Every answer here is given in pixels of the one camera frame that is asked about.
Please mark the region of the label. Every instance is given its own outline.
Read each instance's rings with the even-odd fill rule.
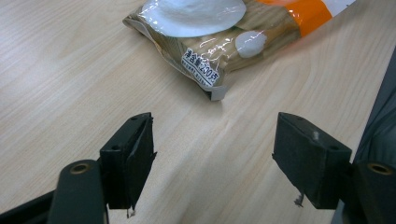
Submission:
[[[213,87],[219,79],[219,73],[210,67],[209,60],[194,53],[190,48],[181,57],[181,64],[204,86]]]

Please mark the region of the plastic bag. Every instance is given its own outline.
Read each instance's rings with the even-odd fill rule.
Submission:
[[[123,23],[156,46],[212,101],[226,74],[308,35],[355,0],[148,0]]]

